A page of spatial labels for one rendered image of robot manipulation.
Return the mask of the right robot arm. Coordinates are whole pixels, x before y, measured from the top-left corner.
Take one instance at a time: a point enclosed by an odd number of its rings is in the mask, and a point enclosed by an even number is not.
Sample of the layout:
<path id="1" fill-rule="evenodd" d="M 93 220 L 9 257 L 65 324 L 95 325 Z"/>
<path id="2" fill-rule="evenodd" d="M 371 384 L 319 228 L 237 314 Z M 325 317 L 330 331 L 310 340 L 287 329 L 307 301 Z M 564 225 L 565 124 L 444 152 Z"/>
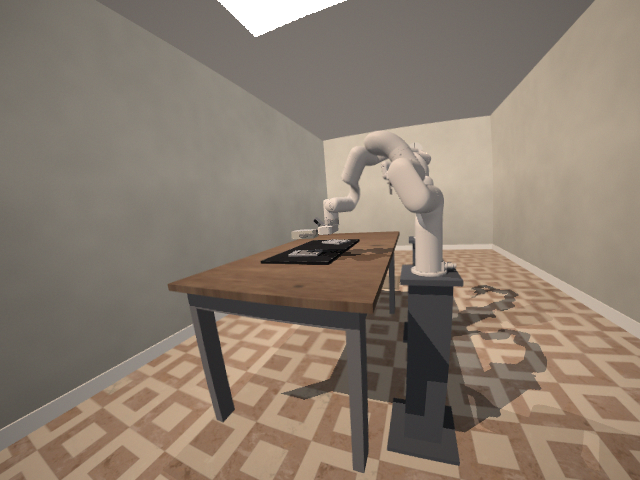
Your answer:
<path id="1" fill-rule="evenodd" d="M 422 151 L 420 149 L 417 149 L 417 148 L 411 148 L 411 149 L 412 149 L 412 151 L 414 152 L 416 158 L 419 160 L 419 162 L 421 163 L 421 165 L 423 166 L 423 168 L 425 170 L 425 174 L 426 175 L 425 175 L 425 180 L 423 182 L 425 184 L 431 184 L 431 185 L 434 186 L 433 180 L 429 177 L 429 167 L 428 167 L 428 165 L 431 162 L 431 156 L 428 153 L 426 153 L 426 152 L 424 152 L 424 151 Z M 420 152 L 420 153 L 418 153 L 418 152 Z M 387 180 L 386 179 L 386 172 L 388 171 L 390 164 L 391 164 L 391 162 L 387 162 L 387 161 L 383 161 L 381 163 L 382 172 L 383 172 L 382 177 L 385 180 Z"/>

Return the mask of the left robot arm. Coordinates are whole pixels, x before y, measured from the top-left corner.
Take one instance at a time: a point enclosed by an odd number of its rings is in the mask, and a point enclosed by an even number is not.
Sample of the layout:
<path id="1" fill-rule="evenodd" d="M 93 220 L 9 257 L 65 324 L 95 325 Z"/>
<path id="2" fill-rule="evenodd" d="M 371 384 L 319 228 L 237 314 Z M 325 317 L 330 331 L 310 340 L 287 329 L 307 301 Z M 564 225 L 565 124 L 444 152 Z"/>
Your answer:
<path id="1" fill-rule="evenodd" d="M 445 275 L 447 268 L 456 268 L 456 263 L 443 260 L 443 193 L 436 186 L 424 184 L 425 170 L 409 145 L 388 131 L 368 134 L 364 145 L 351 149 L 341 175 L 342 180 L 350 185 L 348 197 L 324 200 L 325 224 L 318 217 L 312 222 L 317 227 L 339 224 L 338 213 L 354 210 L 359 201 L 358 182 L 365 166 L 389 159 L 388 177 L 393 188 L 410 212 L 420 213 L 415 218 L 416 268 L 414 266 L 411 272 L 436 277 Z"/>

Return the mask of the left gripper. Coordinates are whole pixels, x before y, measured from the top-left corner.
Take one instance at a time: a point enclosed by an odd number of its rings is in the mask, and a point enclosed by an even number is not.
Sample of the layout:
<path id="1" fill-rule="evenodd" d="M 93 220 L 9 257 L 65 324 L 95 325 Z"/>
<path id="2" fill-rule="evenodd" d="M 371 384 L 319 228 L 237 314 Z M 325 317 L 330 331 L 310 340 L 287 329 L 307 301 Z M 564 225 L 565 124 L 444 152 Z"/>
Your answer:
<path id="1" fill-rule="evenodd" d="M 324 225 L 319 227 L 318 229 L 314 229 L 313 230 L 313 234 L 299 234 L 300 238 L 303 237 L 308 237 L 308 236 L 315 236 L 318 232 L 319 235 L 330 235 L 333 234 L 335 232 L 338 231 L 338 225 L 339 224 L 334 224 L 334 225 Z"/>

